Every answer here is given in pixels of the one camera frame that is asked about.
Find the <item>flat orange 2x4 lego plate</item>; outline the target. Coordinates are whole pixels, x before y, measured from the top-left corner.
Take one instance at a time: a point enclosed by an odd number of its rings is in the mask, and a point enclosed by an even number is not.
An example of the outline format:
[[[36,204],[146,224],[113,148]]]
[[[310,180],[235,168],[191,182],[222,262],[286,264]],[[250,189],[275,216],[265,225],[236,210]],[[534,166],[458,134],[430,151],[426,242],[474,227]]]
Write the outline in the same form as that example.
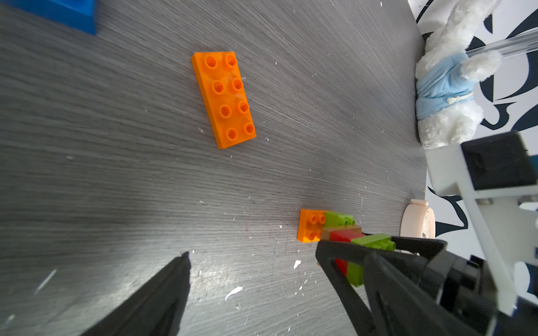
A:
[[[255,138],[256,129],[235,53],[194,53],[191,62],[218,148]]]

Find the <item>white plush dog blue shirt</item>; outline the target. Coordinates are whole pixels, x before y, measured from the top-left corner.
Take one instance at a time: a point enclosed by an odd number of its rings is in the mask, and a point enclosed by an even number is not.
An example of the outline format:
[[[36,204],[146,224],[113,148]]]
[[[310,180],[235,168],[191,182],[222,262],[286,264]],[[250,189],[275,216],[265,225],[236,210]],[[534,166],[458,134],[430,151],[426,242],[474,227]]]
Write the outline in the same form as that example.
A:
[[[458,1],[444,26],[426,41],[416,64],[416,119],[422,147],[435,149],[473,139],[483,120],[474,87],[500,68],[496,50],[469,57],[466,49],[498,1]]]

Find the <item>small blue lego brick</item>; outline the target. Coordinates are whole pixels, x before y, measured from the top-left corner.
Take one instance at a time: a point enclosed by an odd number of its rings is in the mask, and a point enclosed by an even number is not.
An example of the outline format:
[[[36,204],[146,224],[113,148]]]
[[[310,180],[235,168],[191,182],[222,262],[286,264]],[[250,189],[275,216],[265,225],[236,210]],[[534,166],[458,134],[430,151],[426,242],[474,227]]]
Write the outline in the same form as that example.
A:
[[[87,34],[97,34],[97,7],[99,1],[2,0],[1,2]]]

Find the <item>tan 2x4 lego plate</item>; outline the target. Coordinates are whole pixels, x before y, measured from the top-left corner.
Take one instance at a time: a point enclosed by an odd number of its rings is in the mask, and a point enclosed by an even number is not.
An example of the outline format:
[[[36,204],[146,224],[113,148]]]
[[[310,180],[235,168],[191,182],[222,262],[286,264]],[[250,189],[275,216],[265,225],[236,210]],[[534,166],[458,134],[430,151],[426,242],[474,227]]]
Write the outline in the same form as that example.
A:
[[[330,240],[330,236],[331,236],[332,232],[338,232],[338,231],[343,231],[343,230],[355,231],[355,232],[358,232],[359,234],[364,236],[364,233],[362,232],[361,226],[349,225],[347,227],[343,227],[343,226],[342,227],[323,227],[321,235],[320,235],[320,239],[321,240]]]

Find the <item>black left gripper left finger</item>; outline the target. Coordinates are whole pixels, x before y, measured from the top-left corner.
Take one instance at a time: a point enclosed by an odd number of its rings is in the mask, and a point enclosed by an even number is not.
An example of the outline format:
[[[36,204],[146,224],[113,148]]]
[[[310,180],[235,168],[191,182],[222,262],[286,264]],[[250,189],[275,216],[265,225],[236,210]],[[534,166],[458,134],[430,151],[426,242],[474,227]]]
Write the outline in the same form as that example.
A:
[[[177,335],[191,288],[190,271],[185,252],[84,335]]]

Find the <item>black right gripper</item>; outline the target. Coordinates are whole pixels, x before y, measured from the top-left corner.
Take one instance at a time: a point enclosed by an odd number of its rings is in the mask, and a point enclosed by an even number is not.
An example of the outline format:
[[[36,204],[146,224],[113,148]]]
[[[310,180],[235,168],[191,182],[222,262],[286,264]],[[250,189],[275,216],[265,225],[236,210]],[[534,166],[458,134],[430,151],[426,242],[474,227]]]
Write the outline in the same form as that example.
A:
[[[495,285],[499,315],[491,335],[536,335],[537,305],[518,295],[517,263],[537,266],[537,172],[517,131],[426,152],[434,191],[459,195],[474,225]],[[434,258],[441,239],[392,236],[396,248]]]

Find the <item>lime green 2x2 lego brick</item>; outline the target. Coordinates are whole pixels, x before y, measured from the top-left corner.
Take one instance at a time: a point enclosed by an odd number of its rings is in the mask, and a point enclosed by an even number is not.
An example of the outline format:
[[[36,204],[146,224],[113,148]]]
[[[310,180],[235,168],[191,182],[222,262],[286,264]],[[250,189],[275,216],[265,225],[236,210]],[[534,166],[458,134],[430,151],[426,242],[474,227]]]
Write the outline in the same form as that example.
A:
[[[356,225],[356,220],[353,215],[343,214],[335,211],[326,211],[325,228],[347,228],[350,225]]]

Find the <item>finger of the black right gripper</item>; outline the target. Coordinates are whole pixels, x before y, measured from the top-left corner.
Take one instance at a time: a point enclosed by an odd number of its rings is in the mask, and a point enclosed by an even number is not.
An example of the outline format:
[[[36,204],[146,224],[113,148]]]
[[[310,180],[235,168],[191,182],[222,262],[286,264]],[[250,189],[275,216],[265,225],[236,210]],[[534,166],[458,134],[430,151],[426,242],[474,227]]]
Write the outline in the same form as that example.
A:
[[[316,259],[358,335],[420,334],[420,256],[324,240]],[[343,276],[337,259],[363,267],[368,304]]]

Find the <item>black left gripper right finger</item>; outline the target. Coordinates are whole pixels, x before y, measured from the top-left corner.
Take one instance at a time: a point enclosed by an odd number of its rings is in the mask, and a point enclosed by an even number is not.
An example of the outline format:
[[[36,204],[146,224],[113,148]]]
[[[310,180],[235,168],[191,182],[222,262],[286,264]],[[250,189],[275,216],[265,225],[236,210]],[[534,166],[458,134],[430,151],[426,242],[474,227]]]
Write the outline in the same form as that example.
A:
[[[483,260],[369,253],[364,283],[377,335],[482,335]]]

